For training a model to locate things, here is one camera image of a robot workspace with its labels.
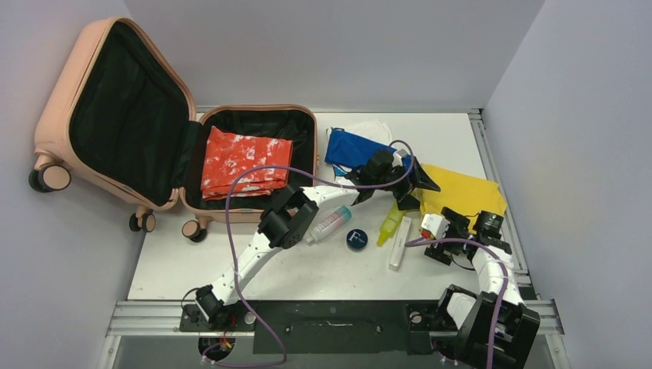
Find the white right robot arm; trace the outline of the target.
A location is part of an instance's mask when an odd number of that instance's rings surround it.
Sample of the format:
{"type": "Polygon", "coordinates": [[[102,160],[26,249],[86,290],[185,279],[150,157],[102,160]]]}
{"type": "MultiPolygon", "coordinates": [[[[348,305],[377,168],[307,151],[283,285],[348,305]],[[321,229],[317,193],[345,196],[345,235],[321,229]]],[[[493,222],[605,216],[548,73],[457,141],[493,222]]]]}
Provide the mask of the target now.
{"type": "Polygon", "coordinates": [[[447,207],[422,218],[425,255],[446,265],[463,257],[478,278],[477,293],[452,284],[434,309],[441,327],[456,330],[453,337],[433,341],[433,349],[446,361],[475,368],[522,368],[531,352],[541,318],[521,297],[513,251],[501,235],[503,221],[490,211],[467,217],[447,207]]]}

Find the red white patterned cloth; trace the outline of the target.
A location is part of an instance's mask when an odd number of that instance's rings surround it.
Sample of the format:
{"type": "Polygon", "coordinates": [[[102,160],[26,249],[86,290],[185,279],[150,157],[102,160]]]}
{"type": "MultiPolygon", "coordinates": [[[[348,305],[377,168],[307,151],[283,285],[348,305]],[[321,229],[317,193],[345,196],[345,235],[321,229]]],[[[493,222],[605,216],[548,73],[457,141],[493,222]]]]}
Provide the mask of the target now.
{"type": "Polygon", "coordinates": [[[282,138],[256,137],[228,133],[213,127],[207,139],[201,176],[201,196],[205,201],[227,197],[239,175],[253,171],[238,181],[234,197],[269,195],[288,184],[293,143],[282,138]]]}

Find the pink teal bottle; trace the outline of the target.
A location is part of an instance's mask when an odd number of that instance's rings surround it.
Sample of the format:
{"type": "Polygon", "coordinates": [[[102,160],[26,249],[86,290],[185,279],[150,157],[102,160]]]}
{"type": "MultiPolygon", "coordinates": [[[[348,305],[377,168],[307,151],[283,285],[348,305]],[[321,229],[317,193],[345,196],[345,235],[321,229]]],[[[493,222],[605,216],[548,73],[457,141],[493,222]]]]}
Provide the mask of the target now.
{"type": "Polygon", "coordinates": [[[325,239],[352,218],[351,210],[347,206],[341,206],[330,213],[325,219],[315,225],[307,233],[305,240],[308,244],[325,239]]]}

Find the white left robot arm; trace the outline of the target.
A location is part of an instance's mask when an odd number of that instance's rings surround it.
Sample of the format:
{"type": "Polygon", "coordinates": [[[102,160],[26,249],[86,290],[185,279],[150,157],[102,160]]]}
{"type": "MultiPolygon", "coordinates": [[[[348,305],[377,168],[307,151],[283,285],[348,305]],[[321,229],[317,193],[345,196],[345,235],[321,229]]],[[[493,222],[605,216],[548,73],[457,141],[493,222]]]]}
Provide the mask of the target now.
{"type": "Polygon", "coordinates": [[[231,255],[231,267],[215,281],[195,291],[199,321],[211,331],[221,330],[231,316],[231,306],[244,298],[242,290],[279,251],[299,243],[319,211],[355,206],[375,191],[389,191],[401,210],[416,210],[415,189],[440,191],[413,155],[377,150],[365,165],[351,169],[343,179],[320,180],[314,187],[287,185],[275,190],[262,212],[258,229],[245,249],[231,255]]]}

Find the dark blue round tin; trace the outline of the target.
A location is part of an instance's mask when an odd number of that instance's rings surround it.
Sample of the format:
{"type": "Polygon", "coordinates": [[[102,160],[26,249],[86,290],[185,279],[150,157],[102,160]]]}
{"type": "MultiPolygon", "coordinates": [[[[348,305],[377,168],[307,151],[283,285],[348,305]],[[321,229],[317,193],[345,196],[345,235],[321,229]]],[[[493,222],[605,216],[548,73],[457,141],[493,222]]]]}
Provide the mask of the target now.
{"type": "Polygon", "coordinates": [[[352,229],[347,233],[345,241],[350,251],[360,252],[368,245],[368,235],[361,229],[352,229]]]}

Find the yellow cloth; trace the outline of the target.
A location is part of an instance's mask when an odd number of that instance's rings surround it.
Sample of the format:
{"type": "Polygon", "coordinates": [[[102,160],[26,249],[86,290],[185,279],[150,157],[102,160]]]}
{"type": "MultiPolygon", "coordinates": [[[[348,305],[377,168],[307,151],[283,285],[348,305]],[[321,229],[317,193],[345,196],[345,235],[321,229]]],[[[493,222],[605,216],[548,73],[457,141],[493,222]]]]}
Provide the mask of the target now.
{"type": "Polygon", "coordinates": [[[440,191],[420,189],[421,216],[441,214],[444,207],[462,215],[473,217],[480,211],[502,216],[507,202],[498,183],[450,171],[435,165],[422,165],[426,174],[437,183],[440,191]]]}

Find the yellow-green tube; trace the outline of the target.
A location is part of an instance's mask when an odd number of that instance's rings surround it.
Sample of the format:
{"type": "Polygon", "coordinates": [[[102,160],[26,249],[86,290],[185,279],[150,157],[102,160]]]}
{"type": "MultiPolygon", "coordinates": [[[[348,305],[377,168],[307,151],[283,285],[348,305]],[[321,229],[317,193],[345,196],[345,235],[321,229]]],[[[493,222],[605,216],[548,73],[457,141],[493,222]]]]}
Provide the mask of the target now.
{"type": "Polygon", "coordinates": [[[379,227],[379,235],[376,243],[378,247],[383,246],[395,234],[404,215],[405,211],[400,210],[398,204],[394,203],[379,227]]]}

